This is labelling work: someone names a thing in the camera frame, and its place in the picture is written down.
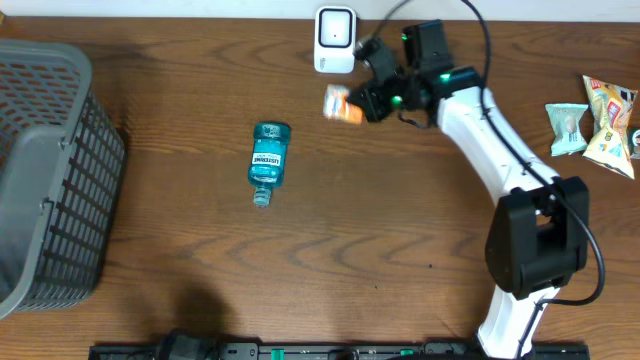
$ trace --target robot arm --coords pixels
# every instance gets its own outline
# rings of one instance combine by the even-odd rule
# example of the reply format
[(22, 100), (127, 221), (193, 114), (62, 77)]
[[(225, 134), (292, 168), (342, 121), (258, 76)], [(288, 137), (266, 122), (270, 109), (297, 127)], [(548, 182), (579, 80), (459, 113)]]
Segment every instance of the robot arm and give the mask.
[[(531, 170), (524, 170), (483, 116), (482, 80), (476, 71), (454, 68), (440, 21), (403, 29), (403, 41), (412, 67), (406, 75), (381, 39), (359, 44), (356, 59), (369, 64), (374, 79), (352, 90), (347, 101), (362, 108), (369, 122), (382, 121), (394, 110), (426, 110), (431, 122), (458, 145), (479, 174), (496, 206), (485, 247), (496, 288), (478, 340), (490, 357), (516, 358), (521, 341), (523, 354), (531, 350), (539, 314), (527, 338), (523, 336), (532, 314), (537, 314), (538, 302), (553, 298), (586, 265), (586, 234), (553, 194), (562, 196), (588, 223), (588, 190), (579, 178), (563, 180), (542, 163), (485, 89), (483, 100), (491, 121), (529, 163)], [(543, 187), (531, 171), (553, 189)], [(549, 222), (538, 224), (538, 215)]]
[[(533, 190), (540, 183), (528, 173), (522, 165), (498, 140), (493, 130), (482, 118), (478, 87), (467, 88), (453, 93), (450, 98), (442, 99), (438, 107), (438, 126), (449, 136), (465, 154), (473, 168), (484, 182), (494, 204), (514, 188)], [(536, 171), (548, 182), (558, 174), (546, 166), (524, 144), (516, 132), (507, 123), (496, 107), (492, 93), (485, 89), (485, 104), (491, 118), (509, 143), (532, 163)], [(543, 298), (553, 298), (559, 288), (548, 287), (531, 293), (527, 298), (517, 300), (513, 294), (496, 286), (489, 314), (480, 326), (477, 338), (489, 357), (513, 359), (517, 355), (519, 341), (522, 338), (529, 318), (535, 311), (535, 304)], [(522, 347), (522, 355), (531, 351), (531, 338), (535, 333), (540, 316)]]

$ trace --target gray basket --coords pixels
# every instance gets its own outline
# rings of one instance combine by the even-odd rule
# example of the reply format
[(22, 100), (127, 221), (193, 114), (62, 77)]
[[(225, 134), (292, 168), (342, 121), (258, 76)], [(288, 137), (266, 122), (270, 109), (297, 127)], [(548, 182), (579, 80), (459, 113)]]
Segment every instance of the gray basket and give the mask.
[(76, 48), (0, 40), (0, 319), (98, 282), (125, 151), (90, 86)]

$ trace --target bottle label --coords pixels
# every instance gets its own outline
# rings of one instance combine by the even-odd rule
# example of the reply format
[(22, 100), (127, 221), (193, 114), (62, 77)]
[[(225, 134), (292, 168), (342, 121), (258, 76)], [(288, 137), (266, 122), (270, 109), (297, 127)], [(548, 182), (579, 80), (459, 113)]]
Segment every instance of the bottle label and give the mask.
[(276, 178), (272, 178), (272, 177), (267, 177), (267, 176), (252, 176), (252, 178), (256, 181), (260, 181), (263, 183), (275, 183), (276, 181), (278, 181), (278, 179)]
[(282, 156), (278, 154), (254, 153), (253, 160), (251, 160), (251, 164), (280, 166), (281, 160), (282, 160)]

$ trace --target chip bag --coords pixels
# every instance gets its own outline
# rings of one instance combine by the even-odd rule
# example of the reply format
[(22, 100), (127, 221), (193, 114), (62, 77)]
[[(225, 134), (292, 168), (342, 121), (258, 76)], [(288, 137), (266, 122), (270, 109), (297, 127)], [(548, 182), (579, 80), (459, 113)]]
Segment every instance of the chip bag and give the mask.
[(580, 134), (580, 119), (588, 105), (547, 104), (551, 127), (556, 139), (551, 145), (551, 156), (573, 154), (587, 148), (587, 142)]
[(349, 89), (346, 86), (327, 86), (327, 93), (324, 96), (324, 116), (327, 119), (361, 125), (364, 113), (359, 107), (347, 102), (348, 96)]
[(583, 156), (633, 179), (627, 126), (638, 91), (588, 76), (583, 79), (595, 118), (594, 135)]

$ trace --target mouthwash bottle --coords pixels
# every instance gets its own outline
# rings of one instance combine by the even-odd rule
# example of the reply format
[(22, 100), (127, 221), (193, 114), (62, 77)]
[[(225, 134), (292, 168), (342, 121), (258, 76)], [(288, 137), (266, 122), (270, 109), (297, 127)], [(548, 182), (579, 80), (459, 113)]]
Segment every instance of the mouthwash bottle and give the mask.
[(256, 187), (253, 202), (268, 206), (271, 192), (284, 180), (284, 164), (291, 129), (284, 124), (263, 122), (253, 130), (253, 156), (249, 167), (249, 183)]

